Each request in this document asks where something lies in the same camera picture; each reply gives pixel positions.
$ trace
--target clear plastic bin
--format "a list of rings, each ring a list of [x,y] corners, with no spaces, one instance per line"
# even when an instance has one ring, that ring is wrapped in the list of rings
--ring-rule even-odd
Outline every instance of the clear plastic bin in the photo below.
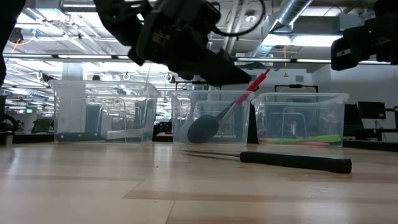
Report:
[[[157,98],[151,84],[52,80],[58,142],[151,142]]]
[[[252,101],[261,144],[342,146],[349,94],[263,93]]]
[[[169,96],[174,143],[247,144],[253,92],[170,91]]]

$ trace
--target red handle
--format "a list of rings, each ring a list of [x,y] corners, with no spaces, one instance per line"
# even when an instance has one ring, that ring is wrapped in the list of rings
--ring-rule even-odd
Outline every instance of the red handle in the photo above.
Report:
[[[252,84],[250,84],[249,88],[247,88],[246,91],[254,91],[261,84],[261,82],[267,78],[268,73],[269,73],[269,69],[266,72],[264,72],[263,74],[259,75],[255,79],[255,81]],[[241,105],[248,98],[248,96],[249,96],[249,94],[247,94],[247,93],[241,95],[241,97],[239,97],[235,103],[237,105]]]

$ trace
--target computer monitor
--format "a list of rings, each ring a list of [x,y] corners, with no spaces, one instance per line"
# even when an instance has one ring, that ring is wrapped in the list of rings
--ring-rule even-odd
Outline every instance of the computer monitor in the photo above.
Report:
[[[363,123],[356,104],[346,104],[344,112],[344,126],[363,129]]]
[[[382,102],[358,102],[362,119],[385,119],[386,106]]]

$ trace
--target silver duct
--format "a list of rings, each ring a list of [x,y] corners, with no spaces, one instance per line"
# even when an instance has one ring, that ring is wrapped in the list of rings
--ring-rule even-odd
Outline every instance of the silver duct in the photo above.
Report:
[[[300,15],[312,3],[312,1],[313,0],[284,0],[279,11],[276,12],[276,21],[273,23],[273,25],[269,26],[268,32],[278,25],[293,25],[293,23],[300,17]],[[251,57],[265,57],[269,54],[269,52],[271,52],[272,48],[273,46],[263,45],[261,43],[260,46],[251,54]]]
[[[277,20],[284,26],[292,25],[313,0],[284,0],[278,11]]]

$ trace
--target wooden surface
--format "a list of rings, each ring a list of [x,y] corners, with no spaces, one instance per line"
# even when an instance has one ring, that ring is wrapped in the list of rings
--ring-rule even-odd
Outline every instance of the wooden surface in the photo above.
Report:
[[[347,157],[349,175],[184,149]],[[306,147],[30,144],[0,148],[0,223],[398,223],[398,154]]]

